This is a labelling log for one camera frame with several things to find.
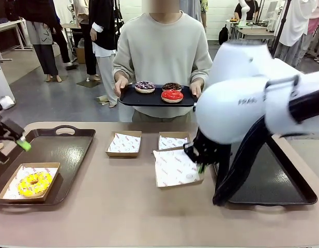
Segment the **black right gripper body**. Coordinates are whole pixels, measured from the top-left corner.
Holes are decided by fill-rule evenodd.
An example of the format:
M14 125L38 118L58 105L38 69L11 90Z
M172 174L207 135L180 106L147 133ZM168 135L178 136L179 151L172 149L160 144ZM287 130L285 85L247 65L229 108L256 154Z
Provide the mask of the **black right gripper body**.
M199 165L219 164L229 166L231 144L214 142L198 129L193 141L184 144L184 152L194 163Z

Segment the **person's right hand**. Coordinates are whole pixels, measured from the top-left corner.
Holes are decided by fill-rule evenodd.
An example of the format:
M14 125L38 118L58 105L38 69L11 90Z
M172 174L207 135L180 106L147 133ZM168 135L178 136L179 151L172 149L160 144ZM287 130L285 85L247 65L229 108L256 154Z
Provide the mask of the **person's right hand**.
M121 91L129 84L129 81L123 75L118 76L115 80L114 92L118 97L120 97Z

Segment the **person's left hand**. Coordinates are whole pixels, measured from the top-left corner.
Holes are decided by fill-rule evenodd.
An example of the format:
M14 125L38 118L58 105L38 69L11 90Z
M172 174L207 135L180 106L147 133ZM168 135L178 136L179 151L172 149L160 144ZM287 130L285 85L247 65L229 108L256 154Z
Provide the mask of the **person's left hand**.
M204 85L204 80L202 78L195 79L190 84L190 91L192 95L199 98L200 95L202 94L203 85Z

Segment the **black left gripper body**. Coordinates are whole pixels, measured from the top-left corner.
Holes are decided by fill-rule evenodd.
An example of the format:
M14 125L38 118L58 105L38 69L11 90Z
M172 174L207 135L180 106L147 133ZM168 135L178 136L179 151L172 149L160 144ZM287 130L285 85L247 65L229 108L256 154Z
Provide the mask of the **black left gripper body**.
M11 119L3 119L0 115L0 142L4 140L16 142L23 136L23 128Z

